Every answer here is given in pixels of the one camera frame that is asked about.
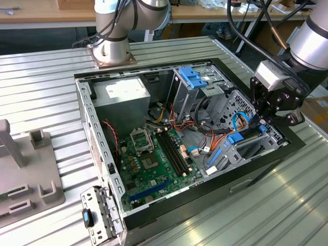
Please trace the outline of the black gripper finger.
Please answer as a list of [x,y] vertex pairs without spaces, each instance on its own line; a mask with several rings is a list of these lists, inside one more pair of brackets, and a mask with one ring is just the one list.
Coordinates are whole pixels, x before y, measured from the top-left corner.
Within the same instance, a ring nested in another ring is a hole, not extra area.
[[269,125],[275,127],[292,127],[305,121],[304,115],[300,111],[291,111],[285,115],[277,115],[272,111],[262,113],[261,116]]
[[268,97],[268,91],[266,87],[256,78],[251,77],[250,80],[251,89],[251,103],[256,111],[255,115],[250,120],[250,127],[255,128],[260,124],[260,121],[264,119],[266,101]]

